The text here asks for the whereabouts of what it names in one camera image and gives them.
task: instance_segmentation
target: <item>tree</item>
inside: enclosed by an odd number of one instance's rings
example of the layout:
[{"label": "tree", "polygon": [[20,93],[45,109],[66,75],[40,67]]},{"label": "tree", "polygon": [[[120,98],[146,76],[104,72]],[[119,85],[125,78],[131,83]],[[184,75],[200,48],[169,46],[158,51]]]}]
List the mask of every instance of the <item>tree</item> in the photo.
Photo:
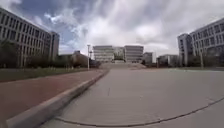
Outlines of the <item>tree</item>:
[{"label": "tree", "polygon": [[18,47],[9,41],[0,43],[0,67],[15,68],[18,61]]}]

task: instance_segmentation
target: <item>building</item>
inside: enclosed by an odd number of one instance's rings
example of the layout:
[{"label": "building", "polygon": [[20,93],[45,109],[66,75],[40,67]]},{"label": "building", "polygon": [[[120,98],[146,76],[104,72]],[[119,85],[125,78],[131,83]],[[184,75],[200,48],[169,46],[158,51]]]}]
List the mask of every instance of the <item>building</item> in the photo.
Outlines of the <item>building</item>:
[{"label": "building", "polygon": [[145,52],[142,57],[142,61],[146,66],[152,66],[152,52]]},{"label": "building", "polygon": [[93,46],[93,54],[96,61],[102,63],[114,61],[114,49],[111,45]]},{"label": "building", "polygon": [[179,59],[178,55],[162,55],[157,58],[157,63],[159,67],[178,67]]},{"label": "building", "polygon": [[224,52],[224,18],[199,28],[188,36],[191,37],[194,56],[220,56]]},{"label": "building", "polygon": [[193,56],[192,38],[188,34],[178,36],[180,65],[187,66]]},{"label": "building", "polygon": [[143,46],[126,45],[124,46],[125,62],[141,63],[143,55]]},{"label": "building", "polygon": [[59,35],[29,23],[0,7],[0,41],[18,47],[18,66],[26,66],[29,57],[44,56],[54,60],[58,54]]},{"label": "building", "polygon": [[124,60],[124,47],[114,47],[114,59]]}]

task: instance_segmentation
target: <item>curb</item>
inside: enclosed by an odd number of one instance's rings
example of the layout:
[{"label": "curb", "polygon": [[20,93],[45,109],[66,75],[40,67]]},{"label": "curb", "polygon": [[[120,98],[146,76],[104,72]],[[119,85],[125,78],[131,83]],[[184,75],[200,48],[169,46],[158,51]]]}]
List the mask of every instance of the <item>curb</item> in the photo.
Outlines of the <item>curb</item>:
[{"label": "curb", "polygon": [[15,117],[6,120],[5,128],[34,128],[51,118],[55,113],[65,106],[66,103],[71,101],[74,97],[79,96],[91,85],[96,83],[100,78],[105,76],[109,70],[104,71],[102,74],[89,81],[69,89],[41,104],[35,106]]}]

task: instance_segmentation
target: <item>white cloud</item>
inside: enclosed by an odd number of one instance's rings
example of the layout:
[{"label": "white cloud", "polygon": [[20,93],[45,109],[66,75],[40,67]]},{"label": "white cloud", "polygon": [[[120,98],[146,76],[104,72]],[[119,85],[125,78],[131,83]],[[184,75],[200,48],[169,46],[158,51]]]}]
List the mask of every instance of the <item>white cloud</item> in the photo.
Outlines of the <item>white cloud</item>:
[{"label": "white cloud", "polygon": [[0,6],[11,11],[13,4],[21,4],[22,0],[0,0]]},{"label": "white cloud", "polygon": [[[106,5],[103,0],[96,0],[93,10],[84,10],[85,20],[78,23],[74,15],[78,7],[68,5],[63,4],[56,14],[45,17],[54,24],[67,24],[79,36],[78,40],[69,42],[79,44],[81,51],[86,51],[86,44],[140,44],[145,46],[145,51],[157,55],[175,54],[178,35],[224,16],[224,1],[220,0],[115,0]],[[102,6],[104,16],[99,14]]]}]

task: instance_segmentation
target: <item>pavement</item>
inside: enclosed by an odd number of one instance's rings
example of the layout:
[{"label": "pavement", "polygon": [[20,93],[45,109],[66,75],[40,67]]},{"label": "pavement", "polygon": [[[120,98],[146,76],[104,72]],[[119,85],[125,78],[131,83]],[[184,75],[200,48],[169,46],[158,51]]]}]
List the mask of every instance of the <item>pavement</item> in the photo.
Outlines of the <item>pavement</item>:
[{"label": "pavement", "polygon": [[0,120],[12,118],[102,72],[91,70],[0,83]]},{"label": "pavement", "polygon": [[135,128],[223,128],[223,76],[224,72],[216,71],[113,69],[40,128],[95,128],[72,122],[107,127],[157,122]]}]

